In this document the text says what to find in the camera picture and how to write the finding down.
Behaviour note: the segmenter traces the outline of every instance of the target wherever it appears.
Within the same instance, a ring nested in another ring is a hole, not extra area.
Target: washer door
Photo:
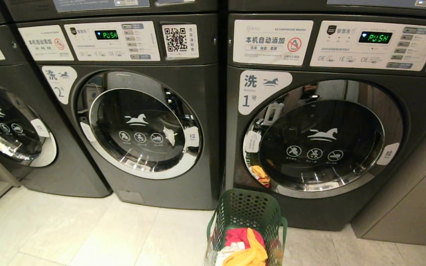
[[[257,113],[244,137],[244,161],[275,192],[332,197],[384,170],[402,129],[399,108],[382,90],[358,81],[322,81],[294,89]]]
[[[195,164],[201,132],[191,108],[161,83],[132,72],[92,77],[78,97],[78,119],[97,152],[117,168],[154,180]]]
[[[57,156],[54,136],[20,98],[0,87],[0,152],[30,167],[51,164]]]

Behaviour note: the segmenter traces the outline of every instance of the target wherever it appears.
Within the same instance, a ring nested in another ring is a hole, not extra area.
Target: white floor tile
[[[396,243],[407,266],[426,266],[426,246]]]
[[[201,266],[212,211],[160,209],[136,266]]]
[[[115,199],[64,197],[64,203],[20,250],[28,255],[69,264]]]
[[[358,239],[350,225],[330,234],[341,266],[405,266],[395,243]]]
[[[36,258],[34,256],[29,256],[24,253],[18,252],[8,266],[61,266],[52,261]]]
[[[159,208],[115,199],[81,246],[73,266],[133,266]]]
[[[329,231],[288,228],[284,266],[339,266]]]
[[[44,224],[63,197],[21,188],[0,202],[0,265],[7,263]]]

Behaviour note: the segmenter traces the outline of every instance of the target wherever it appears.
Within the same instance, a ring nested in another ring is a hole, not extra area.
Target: white cloth
[[[223,266],[223,261],[236,251],[244,250],[244,242],[233,242],[230,246],[225,246],[218,252],[214,266]]]

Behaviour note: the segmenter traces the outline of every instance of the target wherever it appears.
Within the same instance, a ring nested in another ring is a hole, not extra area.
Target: laundry basket
[[[211,229],[215,221],[213,234]],[[283,226],[282,242],[279,226]],[[208,246],[203,265],[214,266],[218,252],[226,242],[226,231],[250,227],[261,233],[266,244],[267,266],[281,266],[284,255],[287,220],[280,215],[277,201],[269,194],[244,189],[224,192],[208,223]]]

